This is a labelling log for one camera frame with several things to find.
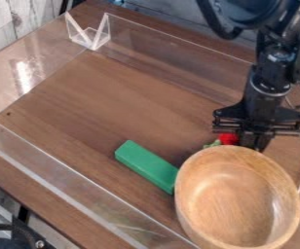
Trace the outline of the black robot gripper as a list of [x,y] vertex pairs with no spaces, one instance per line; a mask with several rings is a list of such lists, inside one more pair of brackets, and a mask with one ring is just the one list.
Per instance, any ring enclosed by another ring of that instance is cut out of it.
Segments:
[[241,133],[238,144],[264,152],[274,135],[300,133],[300,112],[281,106],[282,98],[246,87],[240,102],[214,111],[214,131]]

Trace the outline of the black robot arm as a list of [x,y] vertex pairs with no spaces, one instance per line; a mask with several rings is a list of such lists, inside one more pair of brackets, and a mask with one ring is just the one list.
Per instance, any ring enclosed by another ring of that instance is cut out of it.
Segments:
[[238,103],[214,111],[213,128],[262,152],[278,135],[300,133],[300,105],[286,99],[300,85],[300,0],[196,0],[214,33],[232,40],[257,32],[256,58]]

